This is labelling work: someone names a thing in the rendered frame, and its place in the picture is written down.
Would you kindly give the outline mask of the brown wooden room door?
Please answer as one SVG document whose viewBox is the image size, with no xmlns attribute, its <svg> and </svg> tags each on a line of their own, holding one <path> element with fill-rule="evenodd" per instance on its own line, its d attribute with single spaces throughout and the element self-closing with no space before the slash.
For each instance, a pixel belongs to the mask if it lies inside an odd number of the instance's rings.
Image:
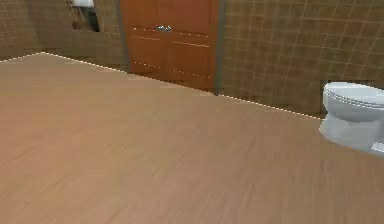
<svg viewBox="0 0 384 224">
<path fill-rule="evenodd" d="M 130 71 L 215 90 L 219 0 L 120 0 Z M 171 26 L 160 32 L 158 26 Z"/>
</svg>

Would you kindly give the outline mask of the white toilet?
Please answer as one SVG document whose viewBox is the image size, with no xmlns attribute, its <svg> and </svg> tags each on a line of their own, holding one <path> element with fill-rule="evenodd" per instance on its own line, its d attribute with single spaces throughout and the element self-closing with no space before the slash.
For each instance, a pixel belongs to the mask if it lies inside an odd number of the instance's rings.
<svg viewBox="0 0 384 224">
<path fill-rule="evenodd" d="M 330 82 L 323 89 L 327 115 L 319 131 L 329 141 L 384 157 L 384 89 Z"/>
</svg>

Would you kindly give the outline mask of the white wall fixture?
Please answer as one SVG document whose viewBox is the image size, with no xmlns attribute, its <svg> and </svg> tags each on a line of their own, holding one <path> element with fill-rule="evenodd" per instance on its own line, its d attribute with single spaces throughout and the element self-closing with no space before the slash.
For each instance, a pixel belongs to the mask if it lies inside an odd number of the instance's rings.
<svg viewBox="0 0 384 224">
<path fill-rule="evenodd" d="M 67 3 L 74 30 L 100 31 L 94 0 L 68 0 Z"/>
</svg>

